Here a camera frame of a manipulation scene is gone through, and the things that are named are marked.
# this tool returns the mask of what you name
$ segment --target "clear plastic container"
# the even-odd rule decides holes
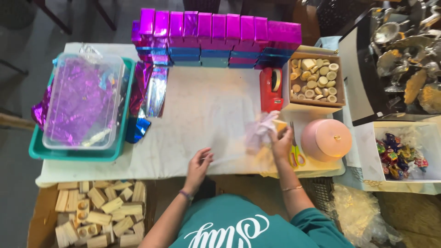
[[[126,65],[116,55],[62,53],[54,72],[43,145],[53,150],[108,149],[120,127],[125,72]]]

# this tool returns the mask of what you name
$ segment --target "plastic lid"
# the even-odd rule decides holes
[[[341,122],[333,119],[319,124],[315,132],[318,148],[328,156],[341,158],[352,146],[352,136],[349,129]]]
[[[54,150],[108,149],[119,127],[125,69],[116,55],[62,53],[54,72],[43,145]]]

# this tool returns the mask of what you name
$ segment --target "scissors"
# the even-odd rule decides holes
[[[291,146],[291,152],[289,153],[289,162],[291,163],[292,167],[297,168],[298,166],[304,166],[306,164],[306,159],[300,153],[299,147],[295,142],[294,123],[290,122],[290,125],[292,128],[292,146]]]

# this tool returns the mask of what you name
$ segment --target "bracelet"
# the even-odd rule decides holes
[[[185,192],[184,190],[179,190],[179,193],[183,194],[190,202],[193,201],[194,197]]]
[[[303,186],[300,185],[300,186],[297,186],[297,187],[294,187],[294,188],[283,188],[282,191],[290,191],[290,190],[293,190],[293,189],[300,189],[300,188],[303,188]]]

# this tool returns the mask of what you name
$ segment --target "teal t-shirt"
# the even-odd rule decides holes
[[[248,199],[223,194],[201,200],[187,211],[172,248],[353,248],[334,223],[308,208],[287,222],[267,215]]]

